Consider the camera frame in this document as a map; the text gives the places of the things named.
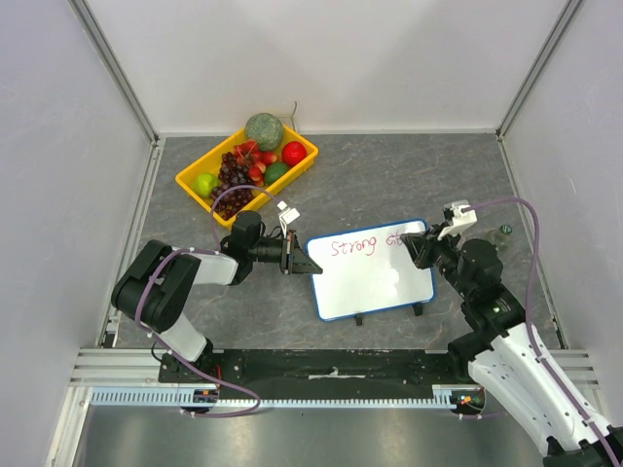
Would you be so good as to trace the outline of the blue framed whiteboard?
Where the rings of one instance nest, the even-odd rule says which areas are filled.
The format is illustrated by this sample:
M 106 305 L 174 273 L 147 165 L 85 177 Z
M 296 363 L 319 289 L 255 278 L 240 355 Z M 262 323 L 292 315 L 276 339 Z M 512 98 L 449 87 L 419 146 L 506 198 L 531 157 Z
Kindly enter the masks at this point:
M 402 234 L 425 230 L 424 220 L 409 219 L 308 239 L 306 252 L 322 268 L 311 277 L 319 319 L 328 322 L 432 301 L 433 271 L 416 268 L 401 240 Z

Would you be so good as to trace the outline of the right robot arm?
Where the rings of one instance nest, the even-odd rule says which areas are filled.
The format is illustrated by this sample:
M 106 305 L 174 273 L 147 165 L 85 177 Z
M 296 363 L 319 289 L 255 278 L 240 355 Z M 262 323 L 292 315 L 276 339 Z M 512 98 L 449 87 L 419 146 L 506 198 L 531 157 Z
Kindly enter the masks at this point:
M 473 380 L 524 429 L 546 466 L 619 466 L 622 430 L 583 396 L 502 284 L 503 265 L 484 239 L 400 236 L 414 265 L 438 270 L 462 297 L 470 333 L 448 346 L 448 376 Z

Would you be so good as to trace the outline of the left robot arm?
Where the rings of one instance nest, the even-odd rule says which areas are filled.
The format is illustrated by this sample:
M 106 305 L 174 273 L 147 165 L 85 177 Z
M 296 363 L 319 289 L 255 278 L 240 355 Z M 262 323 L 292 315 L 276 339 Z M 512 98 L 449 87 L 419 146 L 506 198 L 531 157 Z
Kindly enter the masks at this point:
M 256 263 L 277 264 L 284 274 L 322 273 L 286 224 L 278 234 L 266 234 L 260 214 L 244 210 L 218 251 L 175 249 L 159 240 L 148 241 L 115 284 L 111 306 L 181 358 L 179 369 L 185 377 L 203 382 L 213 372 L 213 344 L 183 311 L 191 289 L 239 285 Z

